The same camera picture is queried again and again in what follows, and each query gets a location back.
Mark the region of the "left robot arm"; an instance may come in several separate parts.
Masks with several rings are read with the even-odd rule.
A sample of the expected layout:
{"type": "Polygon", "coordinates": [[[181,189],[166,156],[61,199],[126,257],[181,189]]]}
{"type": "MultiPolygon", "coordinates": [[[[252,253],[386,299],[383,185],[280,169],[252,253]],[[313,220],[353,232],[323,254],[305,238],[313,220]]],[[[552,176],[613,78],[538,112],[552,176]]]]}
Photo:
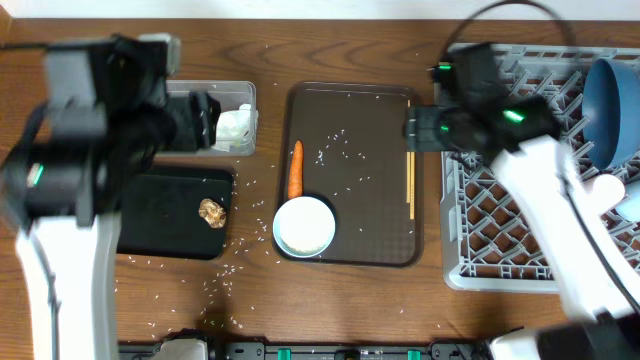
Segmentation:
{"type": "Polygon", "coordinates": [[[167,33],[40,45],[48,97],[1,167],[38,359],[117,357],[122,191],[158,153],[215,144],[219,103],[203,90],[168,92],[180,47],[167,33]]]}

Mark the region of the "light blue cup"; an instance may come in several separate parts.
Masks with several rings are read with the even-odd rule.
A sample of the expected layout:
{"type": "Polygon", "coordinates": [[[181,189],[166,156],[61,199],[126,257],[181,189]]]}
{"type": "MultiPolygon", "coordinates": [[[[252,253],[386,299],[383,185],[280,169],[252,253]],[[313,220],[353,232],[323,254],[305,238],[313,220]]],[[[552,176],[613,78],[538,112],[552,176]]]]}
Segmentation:
{"type": "Polygon", "coordinates": [[[625,186],[625,198],[615,207],[615,211],[627,221],[640,220],[640,181],[625,186]]]}

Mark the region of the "wooden chopstick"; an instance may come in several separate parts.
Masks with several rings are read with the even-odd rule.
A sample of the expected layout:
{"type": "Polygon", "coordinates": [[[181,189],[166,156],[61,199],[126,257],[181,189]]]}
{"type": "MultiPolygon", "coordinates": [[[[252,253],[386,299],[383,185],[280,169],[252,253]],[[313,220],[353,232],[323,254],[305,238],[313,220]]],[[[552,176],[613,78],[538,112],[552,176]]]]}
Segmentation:
{"type": "Polygon", "coordinates": [[[409,212],[410,219],[415,219],[415,153],[409,152],[409,212]]]}
{"type": "Polygon", "coordinates": [[[411,203],[411,174],[412,174],[412,160],[410,151],[406,152],[406,203],[411,203]]]}

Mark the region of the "orange carrot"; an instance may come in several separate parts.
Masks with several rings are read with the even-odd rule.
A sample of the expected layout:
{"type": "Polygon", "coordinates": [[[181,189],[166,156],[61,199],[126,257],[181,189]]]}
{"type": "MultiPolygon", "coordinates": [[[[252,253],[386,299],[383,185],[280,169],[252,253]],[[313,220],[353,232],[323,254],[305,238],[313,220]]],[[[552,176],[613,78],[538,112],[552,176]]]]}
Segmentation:
{"type": "Polygon", "coordinates": [[[289,169],[288,198],[294,199],[303,194],[304,147],[300,140],[294,145],[289,169]]]}

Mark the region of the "white napkin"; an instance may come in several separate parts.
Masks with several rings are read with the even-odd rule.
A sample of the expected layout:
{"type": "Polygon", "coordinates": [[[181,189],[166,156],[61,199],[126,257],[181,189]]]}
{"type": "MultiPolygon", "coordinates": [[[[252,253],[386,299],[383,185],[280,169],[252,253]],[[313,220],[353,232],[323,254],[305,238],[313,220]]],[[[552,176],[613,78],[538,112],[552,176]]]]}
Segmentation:
{"type": "Polygon", "coordinates": [[[252,106],[242,104],[236,110],[222,112],[216,125],[216,141],[211,146],[213,150],[238,153],[249,143],[252,106]]]}

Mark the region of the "dark blue plate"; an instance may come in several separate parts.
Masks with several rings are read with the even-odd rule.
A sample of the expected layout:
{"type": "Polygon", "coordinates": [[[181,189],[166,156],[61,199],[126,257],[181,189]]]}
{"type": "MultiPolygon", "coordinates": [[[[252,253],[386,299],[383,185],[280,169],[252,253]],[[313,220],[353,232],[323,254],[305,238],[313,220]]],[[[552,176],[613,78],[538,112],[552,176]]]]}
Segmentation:
{"type": "Polygon", "coordinates": [[[606,59],[588,71],[582,114],[588,119],[583,136],[593,147],[587,155],[605,170],[631,159],[639,149],[639,76],[632,67],[606,59]]]}

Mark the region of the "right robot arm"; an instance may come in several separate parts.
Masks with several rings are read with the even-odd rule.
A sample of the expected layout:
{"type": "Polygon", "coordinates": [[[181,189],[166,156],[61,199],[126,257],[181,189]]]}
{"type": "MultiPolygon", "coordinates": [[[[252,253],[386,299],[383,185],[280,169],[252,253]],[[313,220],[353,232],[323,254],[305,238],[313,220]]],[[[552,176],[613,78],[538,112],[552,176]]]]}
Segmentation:
{"type": "Polygon", "coordinates": [[[475,152],[512,197],[557,283],[567,323],[481,343],[485,359],[635,359],[639,278],[617,249],[546,100],[513,99],[489,43],[446,42],[432,77],[441,105],[413,106],[408,149],[475,152]]]}

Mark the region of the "brown food piece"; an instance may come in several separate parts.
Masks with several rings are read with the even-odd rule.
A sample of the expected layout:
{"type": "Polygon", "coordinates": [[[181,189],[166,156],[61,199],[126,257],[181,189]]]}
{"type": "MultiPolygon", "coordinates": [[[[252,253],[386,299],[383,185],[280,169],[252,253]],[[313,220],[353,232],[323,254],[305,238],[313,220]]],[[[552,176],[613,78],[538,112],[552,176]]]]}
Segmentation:
{"type": "Polygon", "coordinates": [[[198,214],[211,228],[223,228],[226,224],[226,210],[211,199],[203,199],[200,202],[198,214]]]}

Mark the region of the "light blue rice bowl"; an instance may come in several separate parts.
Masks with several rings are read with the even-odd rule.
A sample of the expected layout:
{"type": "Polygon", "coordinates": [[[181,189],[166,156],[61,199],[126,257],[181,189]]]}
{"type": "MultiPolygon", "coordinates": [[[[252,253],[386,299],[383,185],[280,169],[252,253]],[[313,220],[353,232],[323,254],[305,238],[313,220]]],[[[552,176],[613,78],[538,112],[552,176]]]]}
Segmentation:
{"type": "Polygon", "coordinates": [[[336,233],[336,219],[328,205],[309,196],[287,200],[276,211],[273,238],[287,256],[311,258],[326,250],[336,233]]]}

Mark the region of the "pink cup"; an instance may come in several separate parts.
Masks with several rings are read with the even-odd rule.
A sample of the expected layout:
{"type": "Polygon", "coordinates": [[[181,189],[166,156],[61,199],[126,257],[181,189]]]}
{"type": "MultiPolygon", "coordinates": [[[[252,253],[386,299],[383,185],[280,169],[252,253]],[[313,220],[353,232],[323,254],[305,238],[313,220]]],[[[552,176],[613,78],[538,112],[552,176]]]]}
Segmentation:
{"type": "Polygon", "coordinates": [[[591,205],[599,215],[614,208],[625,196],[623,182],[611,174],[592,177],[584,183],[584,188],[591,205]]]}

